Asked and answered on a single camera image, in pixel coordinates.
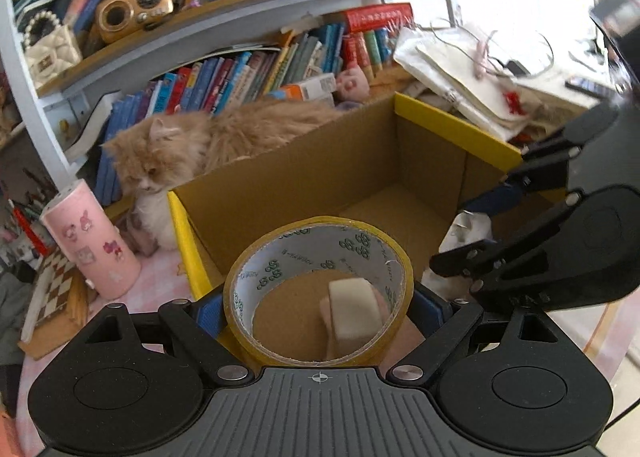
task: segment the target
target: gold speaker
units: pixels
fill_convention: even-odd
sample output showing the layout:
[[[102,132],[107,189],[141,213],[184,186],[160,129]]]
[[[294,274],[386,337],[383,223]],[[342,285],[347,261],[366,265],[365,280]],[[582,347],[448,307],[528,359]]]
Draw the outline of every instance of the gold speaker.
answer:
[[[95,10],[100,36],[112,44],[159,22],[174,10],[172,0],[104,0]]]

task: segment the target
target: white quilted handbag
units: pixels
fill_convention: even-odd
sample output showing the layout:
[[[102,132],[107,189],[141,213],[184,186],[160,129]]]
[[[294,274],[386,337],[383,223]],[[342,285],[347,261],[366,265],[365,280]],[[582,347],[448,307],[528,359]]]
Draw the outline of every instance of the white quilted handbag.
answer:
[[[31,28],[40,18],[48,18],[54,29],[32,46]],[[36,89],[82,62],[76,36],[67,26],[61,26],[58,18],[51,12],[41,12],[29,23],[24,34],[24,47],[24,56]]]

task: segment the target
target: pink plush toy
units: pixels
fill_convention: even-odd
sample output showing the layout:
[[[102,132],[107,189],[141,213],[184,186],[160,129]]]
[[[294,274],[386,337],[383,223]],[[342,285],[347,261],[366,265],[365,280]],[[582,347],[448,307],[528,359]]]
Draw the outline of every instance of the pink plush toy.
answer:
[[[363,103],[369,97],[369,82],[356,62],[349,62],[347,69],[338,75],[335,83],[340,101]]]

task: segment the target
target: crosshair marking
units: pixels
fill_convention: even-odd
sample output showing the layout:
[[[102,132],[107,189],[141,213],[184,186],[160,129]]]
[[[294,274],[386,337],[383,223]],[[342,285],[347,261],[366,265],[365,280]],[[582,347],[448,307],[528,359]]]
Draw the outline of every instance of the crosshair marking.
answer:
[[[324,383],[326,380],[331,378],[326,374],[322,374],[321,372],[319,372],[318,374],[310,376],[310,379],[314,380],[316,383]]]

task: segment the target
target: tape roll inner core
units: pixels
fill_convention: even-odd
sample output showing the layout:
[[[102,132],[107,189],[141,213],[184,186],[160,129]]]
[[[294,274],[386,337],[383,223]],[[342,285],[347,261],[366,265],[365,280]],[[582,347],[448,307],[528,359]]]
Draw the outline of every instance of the tape roll inner core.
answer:
[[[254,253],[244,256],[229,274],[229,306],[236,326],[259,353],[291,363],[293,360],[276,355],[253,337],[255,311],[261,300],[290,278],[322,269],[336,269],[366,278],[384,297],[388,310],[385,325],[378,334],[355,353],[341,358],[353,358],[370,348],[406,311],[406,284],[412,277],[406,268],[406,254],[377,236],[375,228],[365,230],[351,222],[347,224],[316,223],[289,230],[265,241]]]

